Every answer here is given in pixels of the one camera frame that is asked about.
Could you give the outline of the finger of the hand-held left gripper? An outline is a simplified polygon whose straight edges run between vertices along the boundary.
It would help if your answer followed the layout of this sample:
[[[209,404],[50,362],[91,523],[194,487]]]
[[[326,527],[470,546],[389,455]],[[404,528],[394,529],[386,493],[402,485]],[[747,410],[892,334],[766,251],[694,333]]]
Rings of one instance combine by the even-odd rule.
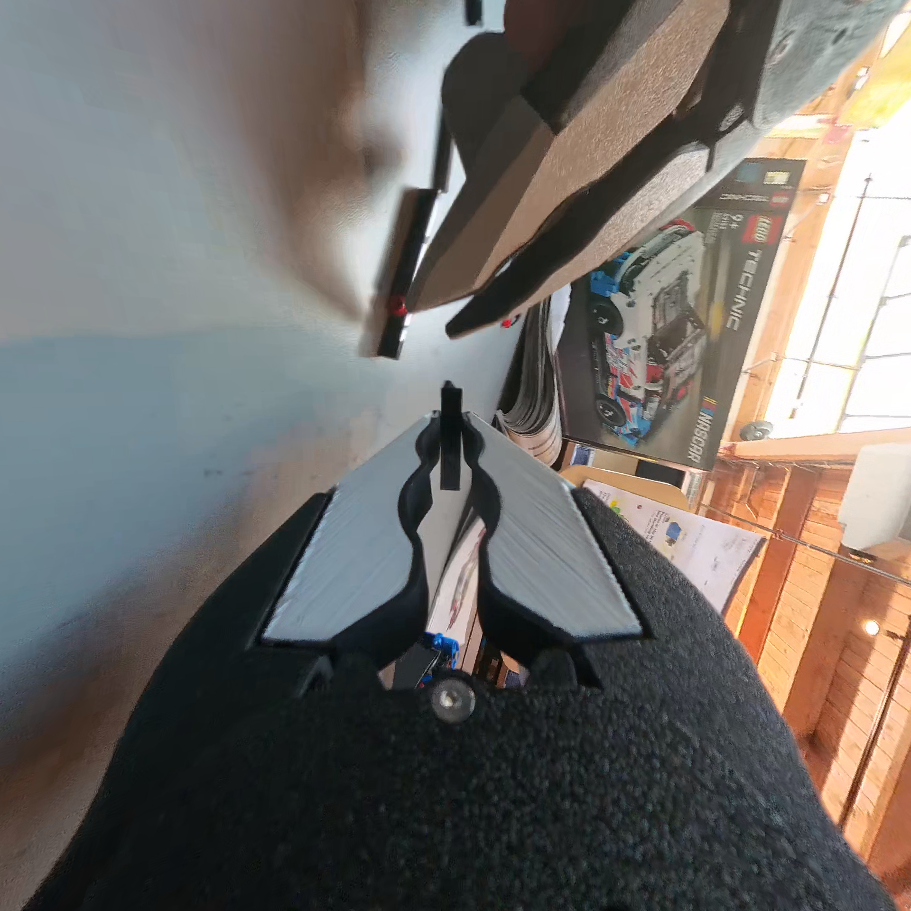
[[[442,87],[465,182],[408,308],[480,291],[563,203],[606,176],[677,108],[729,15],[729,2],[586,2],[535,72],[501,33],[465,44]]]
[[[574,194],[448,322],[447,336],[462,338],[524,313],[624,251],[705,175],[709,157],[710,151],[700,143],[690,143],[653,164],[646,162],[644,153],[636,153]]]

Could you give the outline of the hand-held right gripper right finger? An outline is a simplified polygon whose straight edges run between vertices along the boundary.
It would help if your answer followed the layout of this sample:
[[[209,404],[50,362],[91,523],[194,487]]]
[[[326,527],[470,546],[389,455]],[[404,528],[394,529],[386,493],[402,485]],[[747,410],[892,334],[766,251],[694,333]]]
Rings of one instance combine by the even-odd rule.
[[[534,674],[555,665],[601,689],[587,649],[637,641],[647,621],[611,565],[576,489],[471,412],[462,416],[469,500],[484,523],[477,616],[485,637]]]

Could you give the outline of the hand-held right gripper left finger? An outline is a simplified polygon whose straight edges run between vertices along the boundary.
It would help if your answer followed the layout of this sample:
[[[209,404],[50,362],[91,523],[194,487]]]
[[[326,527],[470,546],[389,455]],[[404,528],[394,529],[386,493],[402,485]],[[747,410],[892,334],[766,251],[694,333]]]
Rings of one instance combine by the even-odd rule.
[[[423,633],[427,569],[418,529],[432,506],[435,414],[336,484],[282,582],[261,630],[264,647],[310,651],[374,676]]]

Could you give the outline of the toy brick car model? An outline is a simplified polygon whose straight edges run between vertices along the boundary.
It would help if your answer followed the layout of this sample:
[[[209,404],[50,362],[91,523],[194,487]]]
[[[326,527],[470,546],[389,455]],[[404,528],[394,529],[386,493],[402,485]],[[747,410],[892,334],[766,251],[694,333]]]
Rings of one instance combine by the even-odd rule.
[[[441,633],[425,632],[394,663],[393,690],[422,689],[435,677],[457,670],[461,646]]]

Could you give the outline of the toy car set box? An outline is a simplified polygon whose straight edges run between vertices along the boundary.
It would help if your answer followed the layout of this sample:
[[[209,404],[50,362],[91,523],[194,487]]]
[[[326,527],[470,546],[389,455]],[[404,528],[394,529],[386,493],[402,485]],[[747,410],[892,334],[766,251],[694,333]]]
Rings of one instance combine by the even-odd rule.
[[[555,361],[564,438],[712,470],[804,167],[746,158],[573,282]]]

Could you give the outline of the printed instruction sheet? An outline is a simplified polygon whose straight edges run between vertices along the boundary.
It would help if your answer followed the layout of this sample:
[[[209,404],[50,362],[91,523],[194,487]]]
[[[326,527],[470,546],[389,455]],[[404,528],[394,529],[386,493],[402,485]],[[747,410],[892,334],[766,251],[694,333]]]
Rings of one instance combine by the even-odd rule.
[[[614,485],[586,480],[582,486],[623,518],[674,564],[725,615],[764,537],[710,518],[669,507]]]

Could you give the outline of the open instruction booklet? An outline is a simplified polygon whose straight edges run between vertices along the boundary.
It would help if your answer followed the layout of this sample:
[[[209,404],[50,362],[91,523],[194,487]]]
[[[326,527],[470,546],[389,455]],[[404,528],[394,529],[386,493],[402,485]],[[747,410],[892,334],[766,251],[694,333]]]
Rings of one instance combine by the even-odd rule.
[[[552,467],[563,445],[555,354],[567,317],[571,287],[528,310],[507,385],[492,427],[527,454]],[[430,608],[427,632],[456,641],[469,638],[483,523],[466,502],[455,542]]]

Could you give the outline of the long black brick beam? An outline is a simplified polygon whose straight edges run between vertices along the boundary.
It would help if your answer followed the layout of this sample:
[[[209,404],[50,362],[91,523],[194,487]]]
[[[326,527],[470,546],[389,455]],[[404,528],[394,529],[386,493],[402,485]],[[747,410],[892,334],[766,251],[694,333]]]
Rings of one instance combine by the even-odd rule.
[[[445,113],[441,111],[438,119],[437,142],[431,178],[431,189],[438,195],[448,192],[454,148],[453,137],[446,122]]]

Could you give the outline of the white wall box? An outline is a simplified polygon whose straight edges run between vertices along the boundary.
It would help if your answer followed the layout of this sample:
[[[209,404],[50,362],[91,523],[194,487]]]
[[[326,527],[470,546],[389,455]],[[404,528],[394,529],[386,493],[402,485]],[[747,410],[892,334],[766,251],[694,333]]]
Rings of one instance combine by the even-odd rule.
[[[888,443],[860,451],[838,521],[845,548],[890,561],[909,557],[909,444]]]

